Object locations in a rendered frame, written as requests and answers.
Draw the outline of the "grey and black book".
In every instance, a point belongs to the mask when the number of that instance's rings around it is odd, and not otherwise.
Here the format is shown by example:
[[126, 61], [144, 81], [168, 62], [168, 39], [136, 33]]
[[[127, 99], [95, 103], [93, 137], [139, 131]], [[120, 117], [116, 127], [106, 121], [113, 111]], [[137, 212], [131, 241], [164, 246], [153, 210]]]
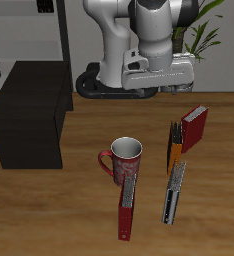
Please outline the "grey and black book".
[[174, 222], [185, 168], [186, 163], [181, 161], [175, 161], [172, 167], [162, 215], [162, 222], [168, 225], [172, 225]]

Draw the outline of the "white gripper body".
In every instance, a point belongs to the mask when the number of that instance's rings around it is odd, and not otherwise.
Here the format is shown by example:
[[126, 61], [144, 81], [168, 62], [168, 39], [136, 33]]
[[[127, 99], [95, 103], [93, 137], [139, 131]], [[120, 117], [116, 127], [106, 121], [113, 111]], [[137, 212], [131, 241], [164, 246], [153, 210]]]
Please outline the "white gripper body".
[[195, 56], [189, 52], [174, 54], [169, 67], [150, 70], [147, 58], [137, 52], [126, 52], [122, 68], [122, 86], [125, 90], [160, 87], [162, 92], [190, 92], [193, 88]]

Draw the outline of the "orange book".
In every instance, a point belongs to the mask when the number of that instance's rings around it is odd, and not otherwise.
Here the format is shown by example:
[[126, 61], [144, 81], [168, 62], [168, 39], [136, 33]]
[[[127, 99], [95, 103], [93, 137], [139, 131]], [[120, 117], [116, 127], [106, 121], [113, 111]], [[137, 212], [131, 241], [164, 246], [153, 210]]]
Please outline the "orange book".
[[171, 175], [175, 161], [179, 162], [182, 151], [182, 128], [180, 122], [171, 123], [168, 150], [167, 150], [167, 174]]

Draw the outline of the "small red book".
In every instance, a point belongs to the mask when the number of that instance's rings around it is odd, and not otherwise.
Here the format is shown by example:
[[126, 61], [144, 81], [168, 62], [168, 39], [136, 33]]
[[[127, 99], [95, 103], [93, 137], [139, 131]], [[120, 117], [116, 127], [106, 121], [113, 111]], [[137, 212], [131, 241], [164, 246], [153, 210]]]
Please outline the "small red book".
[[207, 118], [208, 109], [198, 105], [181, 118], [182, 123], [182, 153], [186, 153], [201, 138]]

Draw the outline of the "dark brown desk caddy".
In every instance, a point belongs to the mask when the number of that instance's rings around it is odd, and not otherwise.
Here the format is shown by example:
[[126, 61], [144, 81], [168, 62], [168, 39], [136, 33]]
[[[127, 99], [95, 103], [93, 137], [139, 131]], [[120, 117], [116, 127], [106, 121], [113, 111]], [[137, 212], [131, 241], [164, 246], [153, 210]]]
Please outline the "dark brown desk caddy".
[[18, 61], [0, 90], [4, 169], [60, 169], [60, 137], [73, 109], [66, 61]]

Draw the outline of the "white shelf unit dark frame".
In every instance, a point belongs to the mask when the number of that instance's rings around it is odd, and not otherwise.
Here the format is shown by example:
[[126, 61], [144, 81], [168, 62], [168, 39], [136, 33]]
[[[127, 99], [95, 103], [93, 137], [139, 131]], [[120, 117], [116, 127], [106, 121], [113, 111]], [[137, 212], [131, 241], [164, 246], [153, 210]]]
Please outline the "white shelf unit dark frame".
[[53, 5], [39, 13], [36, 0], [0, 0], [0, 90], [18, 60], [71, 64], [65, 0]]

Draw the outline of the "red patterned mug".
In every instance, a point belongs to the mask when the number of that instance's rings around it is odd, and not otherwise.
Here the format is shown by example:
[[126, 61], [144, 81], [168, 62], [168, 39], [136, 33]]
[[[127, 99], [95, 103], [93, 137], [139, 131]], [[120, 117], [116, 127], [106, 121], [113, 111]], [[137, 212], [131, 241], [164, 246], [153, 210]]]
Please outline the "red patterned mug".
[[[142, 144], [131, 137], [121, 137], [114, 140], [110, 150], [103, 150], [98, 155], [98, 162], [103, 170], [113, 177], [117, 186], [121, 187], [124, 175], [138, 177]], [[113, 169], [109, 169], [102, 161], [103, 156], [109, 156]]]

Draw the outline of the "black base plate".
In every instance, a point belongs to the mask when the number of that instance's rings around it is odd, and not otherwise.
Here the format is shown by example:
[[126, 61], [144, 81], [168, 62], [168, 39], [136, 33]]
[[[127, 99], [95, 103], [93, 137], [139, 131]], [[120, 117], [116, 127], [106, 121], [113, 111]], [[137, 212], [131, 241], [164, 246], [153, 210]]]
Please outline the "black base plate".
[[87, 99], [147, 99], [153, 97], [157, 87], [145, 89], [145, 97], [141, 98], [137, 89], [125, 90], [123, 88], [111, 88], [103, 85], [96, 79], [100, 70], [99, 62], [89, 63], [86, 71], [76, 80], [76, 91]]

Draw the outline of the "long red book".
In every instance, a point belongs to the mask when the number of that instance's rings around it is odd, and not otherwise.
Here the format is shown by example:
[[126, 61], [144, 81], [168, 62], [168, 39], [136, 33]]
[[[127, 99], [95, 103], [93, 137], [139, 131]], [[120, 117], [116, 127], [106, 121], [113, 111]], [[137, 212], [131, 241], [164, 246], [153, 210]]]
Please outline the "long red book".
[[118, 205], [118, 239], [129, 241], [132, 230], [136, 177], [125, 174]]

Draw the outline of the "small black box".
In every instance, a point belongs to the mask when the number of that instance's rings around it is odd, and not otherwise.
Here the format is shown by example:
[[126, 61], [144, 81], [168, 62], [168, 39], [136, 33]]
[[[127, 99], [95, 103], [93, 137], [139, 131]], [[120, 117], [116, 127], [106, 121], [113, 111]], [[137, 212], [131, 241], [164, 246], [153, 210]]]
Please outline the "small black box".
[[39, 13], [53, 13], [53, 0], [36, 0], [37, 10]]

